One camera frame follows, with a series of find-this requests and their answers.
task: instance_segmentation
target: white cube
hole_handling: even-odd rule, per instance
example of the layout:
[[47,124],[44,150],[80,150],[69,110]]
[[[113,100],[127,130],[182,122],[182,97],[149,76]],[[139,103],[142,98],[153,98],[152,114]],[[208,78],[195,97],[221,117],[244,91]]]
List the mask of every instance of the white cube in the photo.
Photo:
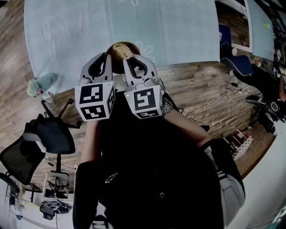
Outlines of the white cube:
[[160,85],[124,93],[132,113],[139,119],[162,115],[162,92]]
[[115,101],[113,81],[75,87],[76,108],[84,121],[108,119]]

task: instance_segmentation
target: wooden floor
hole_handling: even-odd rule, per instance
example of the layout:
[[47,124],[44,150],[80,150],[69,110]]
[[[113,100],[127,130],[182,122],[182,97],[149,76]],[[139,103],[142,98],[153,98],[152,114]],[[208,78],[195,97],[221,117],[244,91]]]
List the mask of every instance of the wooden floor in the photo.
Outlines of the wooden floor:
[[242,179],[260,162],[276,138],[275,135],[267,133],[264,127],[258,122],[245,133],[252,137],[253,142],[245,154],[236,160],[236,165]]
[[[26,122],[44,112],[40,101],[28,97],[26,92],[28,81],[34,76],[25,44],[23,11],[23,0],[10,0],[4,9],[0,9],[0,151],[21,136]],[[247,55],[253,63],[261,61],[261,58]],[[177,106],[185,109],[185,116],[205,106],[209,97],[214,98],[213,101],[209,99],[209,102],[215,102],[215,104],[200,109],[190,118],[210,125],[209,134],[215,138],[220,134],[224,136],[233,134],[236,127],[244,129],[253,121],[252,105],[244,101],[248,95],[237,91],[232,93],[226,89],[225,80],[237,82],[242,88],[246,88],[246,85],[228,75],[228,72],[229,69],[221,63],[204,62],[169,66],[159,70],[158,74]],[[253,87],[249,92],[258,93]],[[225,93],[234,98],[225,95],[216,101]],[[58,114],[69,98],[74,98],[74,90],[55,96],[54,102],[49,104],[51,111],[55,115]],[[72,124],[80,120],[74,105],[66,110],[62,118],[65,122]],[[75,141],[76,153],[63,155],[63,165],[71,168],[78,165],[84,143],[85,127],[83,123],[80,130],[70,130]],[[56,160],[53,154],[46,157]],[[42,188],[45,173],[52,169],[43,160],[36,169],[32,182]],[[62,170],[70,174],[71,187],[73,187],[75,171],[64,166]],[[2,165],[0,171],[6,171]]]

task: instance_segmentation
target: mesh chair back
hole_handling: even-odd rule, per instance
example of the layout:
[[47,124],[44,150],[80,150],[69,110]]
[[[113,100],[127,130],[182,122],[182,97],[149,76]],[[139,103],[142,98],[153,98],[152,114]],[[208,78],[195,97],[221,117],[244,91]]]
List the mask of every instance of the mesh chair back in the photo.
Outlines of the mesh chair back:
[[[25,131],[30,131],[26,123]],[[35,142],[25,141],[21,136],[0,154],[0,161],[9,174],[24,185],[29,185],[37,166],[45,157]]]

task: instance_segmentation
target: black shirt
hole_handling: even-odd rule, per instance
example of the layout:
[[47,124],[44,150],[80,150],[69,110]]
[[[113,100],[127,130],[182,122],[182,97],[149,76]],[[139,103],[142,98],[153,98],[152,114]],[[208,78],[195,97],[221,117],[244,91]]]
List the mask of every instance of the black shirt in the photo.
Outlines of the black shirt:
[[[89,228],[98,200],[115,229],[223,228],[215,168],[180,130],[162,117],[138,119],[122,93],[102,125],[101,161],[76,173],[75,228]],[[227,148],[216,148],[220,166],[239,180]]]

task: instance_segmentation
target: white cable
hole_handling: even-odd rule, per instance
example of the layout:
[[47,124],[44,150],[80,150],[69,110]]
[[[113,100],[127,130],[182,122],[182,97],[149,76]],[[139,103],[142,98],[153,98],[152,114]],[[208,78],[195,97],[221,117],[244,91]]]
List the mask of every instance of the white cable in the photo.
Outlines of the white cable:
[[[244,91],[245,91],[244,94],[245,94],[245,95],[249,92],[250,87],[251,87],[251,86],[248,86],[248,87],[246,87],[246,88],[244,89]],[[202,109],[202,108],[205,108],[205,107],[207,107],[208,105],[215,104],[215,103],[219,100],[219,98],[221,98],[222,96],[227,95],[229,98],[235,98],[235,97],[238,95],[238,93],[240,94],[240,93],[242,93],[242,92],[243,92],[243,91],[239,90],[234,97],[230,97],[229,94],[227,94],[227,93],[226,93],[226,94],[223,94],[223,95],[220,95],[220,96],[216,99],[216,101],[214,101],[213,103],[211,103],[211,102],[214,100],[214,97],[213,97],[213,96],[208,97],[208,99],[206,100],[206,105],[200,107],[199,109],[197,109],[197,110],[194,111],[193,113],[189,114],[188,118],[189,118],[192,114],[196,113],[198,110],[200,110],[200,109]]]

